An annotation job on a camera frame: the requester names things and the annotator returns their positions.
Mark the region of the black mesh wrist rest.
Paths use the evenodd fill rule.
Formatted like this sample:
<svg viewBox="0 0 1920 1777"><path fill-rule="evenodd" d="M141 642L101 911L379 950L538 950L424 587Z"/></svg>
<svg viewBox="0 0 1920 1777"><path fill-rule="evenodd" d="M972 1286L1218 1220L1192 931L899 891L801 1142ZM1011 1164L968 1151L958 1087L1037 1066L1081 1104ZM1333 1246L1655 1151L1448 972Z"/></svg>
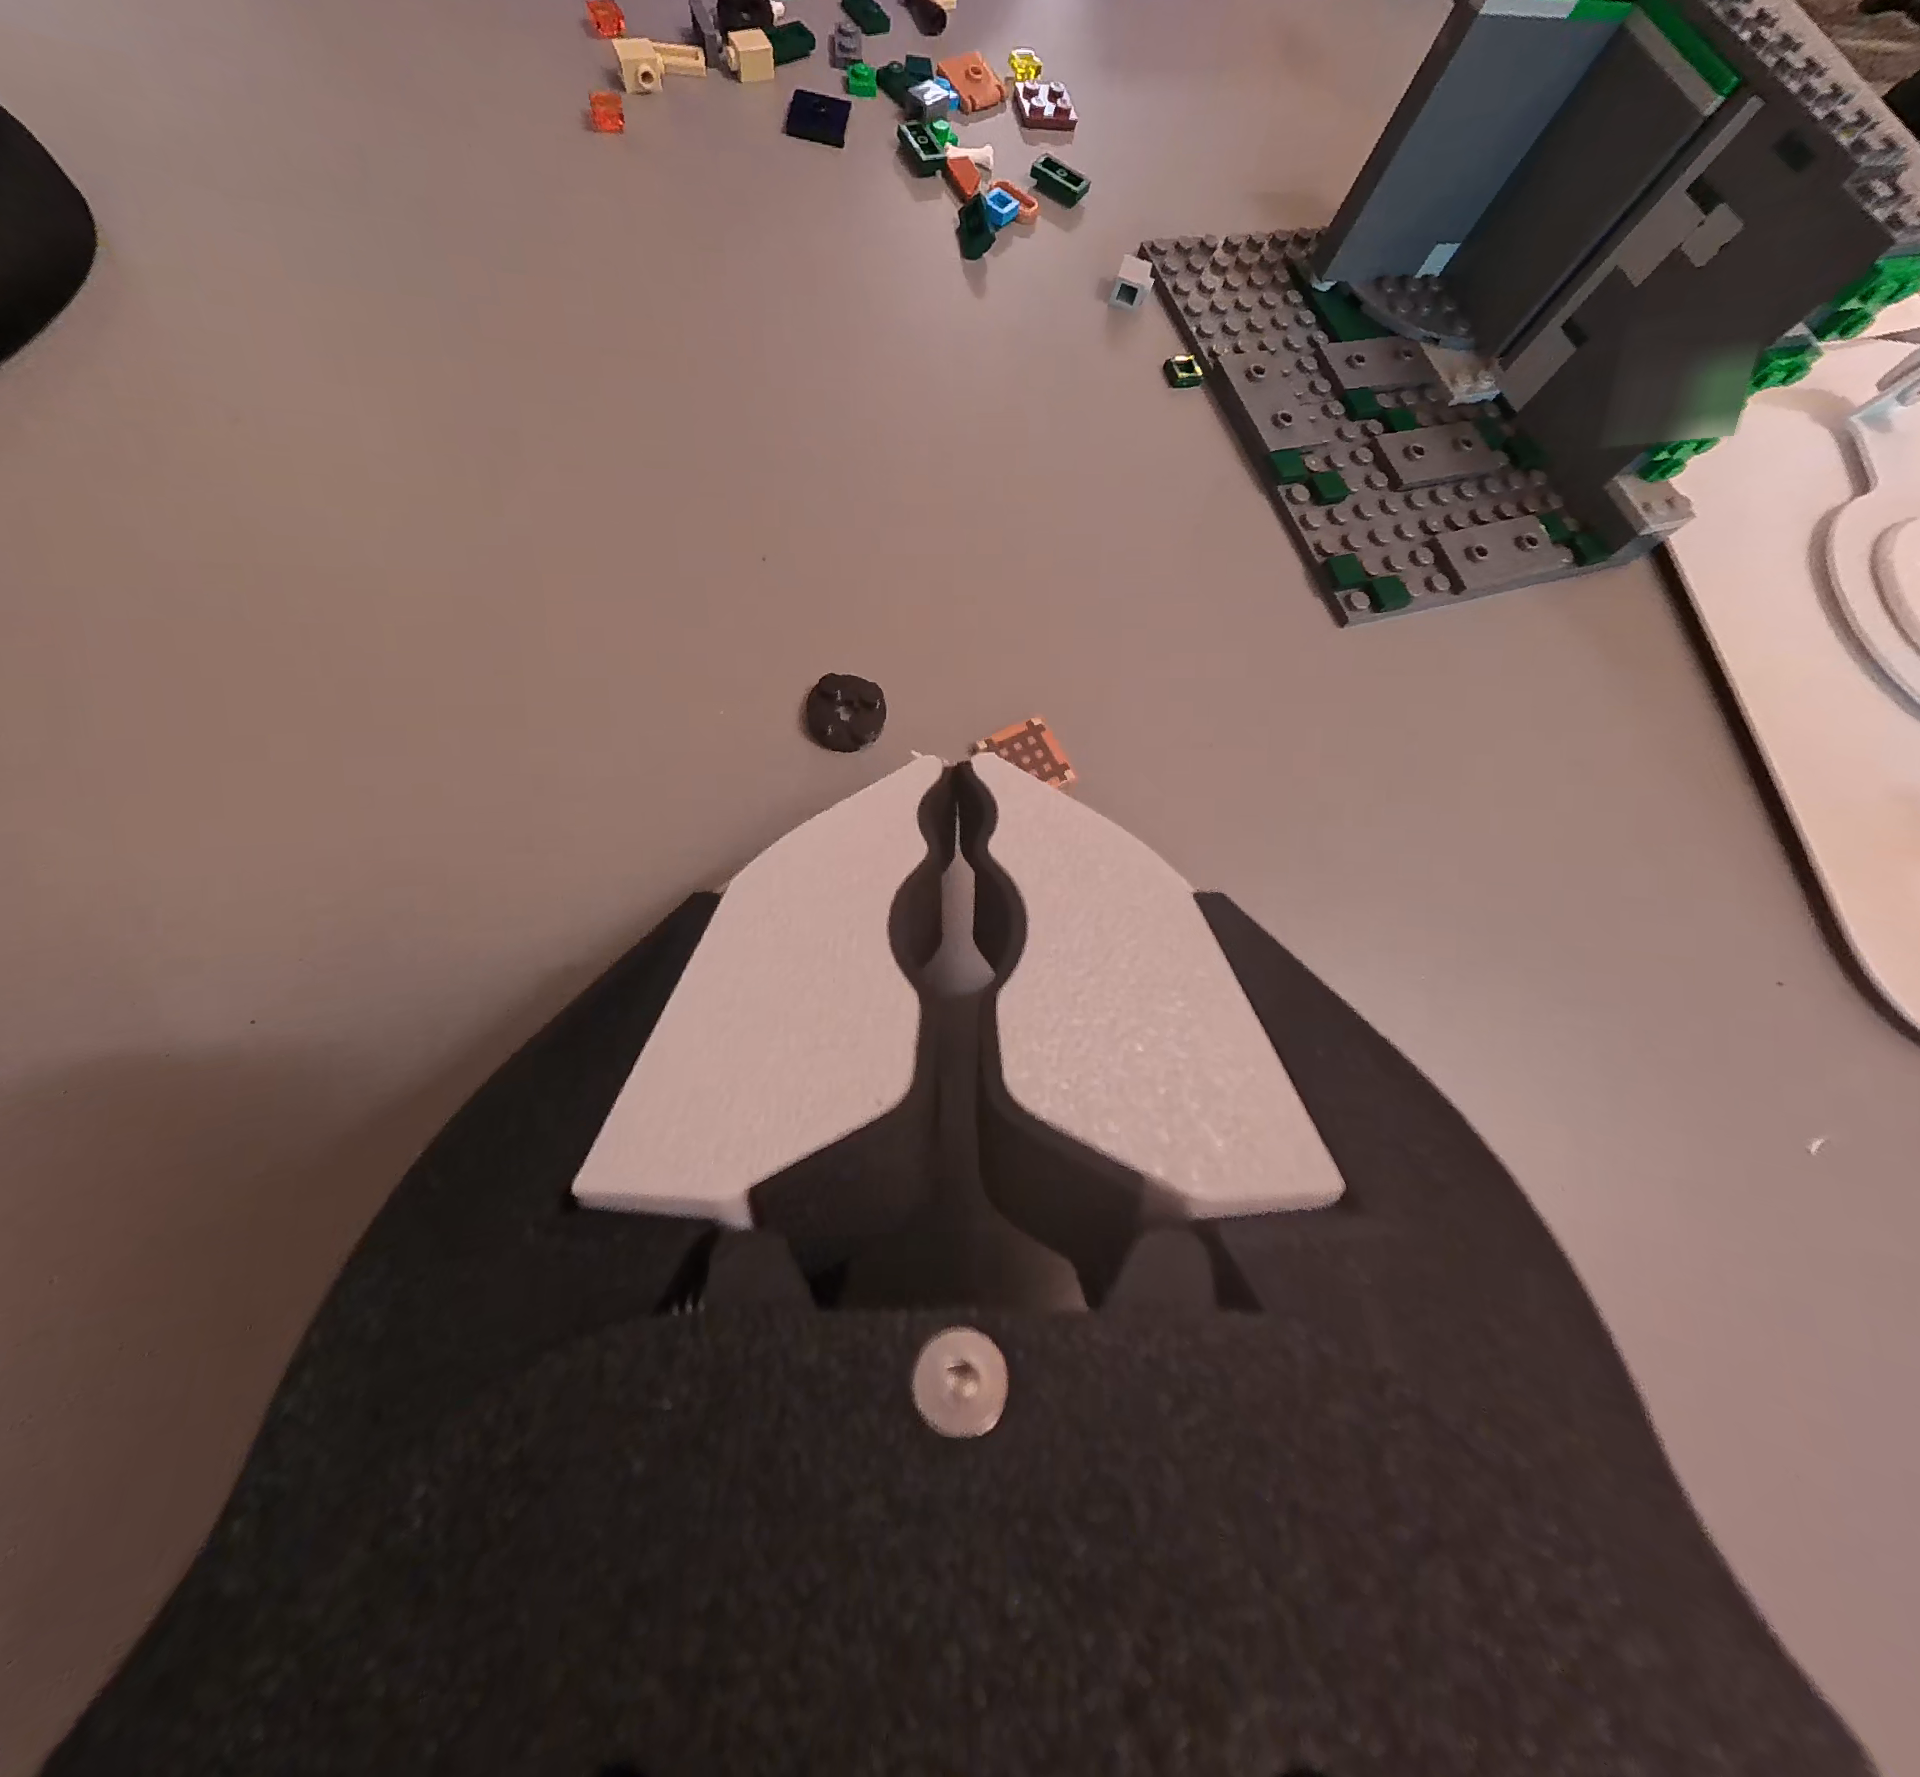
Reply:
<svg viewBox="0 0 1920 1777"><path fill-rule="evenodd" d="M68 172L2 110L2 360L54 325L99 252L99 226Z"/></svg>

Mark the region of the white flat pad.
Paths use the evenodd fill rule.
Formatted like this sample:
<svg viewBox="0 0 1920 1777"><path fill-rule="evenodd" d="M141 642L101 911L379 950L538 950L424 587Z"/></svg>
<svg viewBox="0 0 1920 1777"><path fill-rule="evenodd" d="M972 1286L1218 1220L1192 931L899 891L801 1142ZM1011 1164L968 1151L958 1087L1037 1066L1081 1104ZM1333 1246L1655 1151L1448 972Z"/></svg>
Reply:
<svg viewBox="0 0 1920 1777"><path fill-rule="evenodd" d="M1864 979L1919 1022L1916 301L1679 476L1669 551Z"/></svg>

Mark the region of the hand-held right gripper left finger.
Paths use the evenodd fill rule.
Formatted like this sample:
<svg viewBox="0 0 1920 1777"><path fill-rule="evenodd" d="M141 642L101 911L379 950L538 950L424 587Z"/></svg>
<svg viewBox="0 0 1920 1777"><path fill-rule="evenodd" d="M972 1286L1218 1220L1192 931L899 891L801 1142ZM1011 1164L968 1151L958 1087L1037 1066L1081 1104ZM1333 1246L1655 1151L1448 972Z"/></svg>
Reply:
<svg viewBox="0 0 1920 1777"><path fill-rule="evenodd" d="M573 1182L593 1210L785 1239L847 1264L931 1200L924 968L945 937L955 785L917 757L723 893Z"/></svg>

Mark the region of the scattered small toy bricks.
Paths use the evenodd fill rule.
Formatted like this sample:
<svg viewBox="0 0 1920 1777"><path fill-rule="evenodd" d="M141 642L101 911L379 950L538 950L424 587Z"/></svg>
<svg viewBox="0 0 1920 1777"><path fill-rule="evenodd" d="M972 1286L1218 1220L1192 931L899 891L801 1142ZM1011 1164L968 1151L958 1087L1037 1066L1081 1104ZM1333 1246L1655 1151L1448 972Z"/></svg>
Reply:
<svg viewBox="0 0 1920 1777"><path fill-rule="evenodd" d="M719 78L780 98L780 135L845 150L862 104L888 104L887 136L915 181L941 181L955 197L957 245L980 261L1046 206L1086 205L1093 181L1057 150L1023 164L1000 159L980 129L1009 119L1026 138L1071 136L1081 123L1069 89L1026 47L997 63L978 50L887 56L896 18L906 40L946 42L957 0L690 0L683 30L647 36L620 0L584 0L583 25L611 54L611 70L584 104L591 133L624 133L628 103L672 80Z"/></svg>

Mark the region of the black round toy plate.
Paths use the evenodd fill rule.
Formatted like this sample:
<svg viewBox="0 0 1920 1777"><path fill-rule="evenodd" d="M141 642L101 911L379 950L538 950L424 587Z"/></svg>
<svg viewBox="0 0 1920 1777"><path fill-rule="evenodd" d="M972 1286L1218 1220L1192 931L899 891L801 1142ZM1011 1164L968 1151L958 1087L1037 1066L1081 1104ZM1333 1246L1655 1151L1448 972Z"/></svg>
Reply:
<svg viewBox="0 0 1920 1777"><path fill-rule="evenodd" d="M802 705L809 740L835 754L856 754L877 744L887 718L883 686L859 674L823 674Z"/></svg>

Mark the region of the grey desk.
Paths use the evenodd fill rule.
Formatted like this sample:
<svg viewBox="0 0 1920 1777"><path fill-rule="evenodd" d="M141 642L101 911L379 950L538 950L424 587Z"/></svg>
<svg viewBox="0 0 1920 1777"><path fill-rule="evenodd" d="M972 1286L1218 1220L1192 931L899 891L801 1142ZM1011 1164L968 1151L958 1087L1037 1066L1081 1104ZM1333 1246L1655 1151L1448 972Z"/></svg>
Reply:
<svg viewBox="0 0 1920 1777"><path fill-rule="evenodd" d="M620 0L647 36L690 0ZM1916 1773L1916 1044L1667 561L1343 628L1147 234L1313 224L1448 0L957 0L1090 178L980 261L862 104L584 0L5 0L88 198L5 367L5 1773L175 1588L373 1212L690 888L1040 715L1557 1231L1764 1617ZM805 699L875 681L877 744Z"/></svg>

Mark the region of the grey toy rock structure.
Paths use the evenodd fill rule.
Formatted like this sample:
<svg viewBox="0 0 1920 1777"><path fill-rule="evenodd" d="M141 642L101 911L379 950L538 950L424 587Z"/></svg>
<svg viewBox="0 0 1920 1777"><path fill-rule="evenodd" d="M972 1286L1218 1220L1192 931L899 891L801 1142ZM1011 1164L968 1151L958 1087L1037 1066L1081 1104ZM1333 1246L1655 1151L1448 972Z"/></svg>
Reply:
<svg viewBox="0 0 1920 1777"><path fill-rule="evenodd" d="M1581 562L1800 351L1916 297L1916 145L1796 0L1455 0L1314 278L1433 277Z"/></svg>

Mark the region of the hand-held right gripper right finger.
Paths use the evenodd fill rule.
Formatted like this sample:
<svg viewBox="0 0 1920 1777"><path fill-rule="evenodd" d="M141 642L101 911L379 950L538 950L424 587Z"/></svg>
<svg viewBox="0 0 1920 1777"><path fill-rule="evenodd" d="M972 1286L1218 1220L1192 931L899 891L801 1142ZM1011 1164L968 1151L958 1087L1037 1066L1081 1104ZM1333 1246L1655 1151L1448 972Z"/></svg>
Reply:
<svg viewBox="0 0 1920 1777"><path fill-rule="evenodd" d="M978 1173L1104 1305L1140 1239L1326 1210L1343 1173L1164 859L1003 757L966 766Z"/></svg>

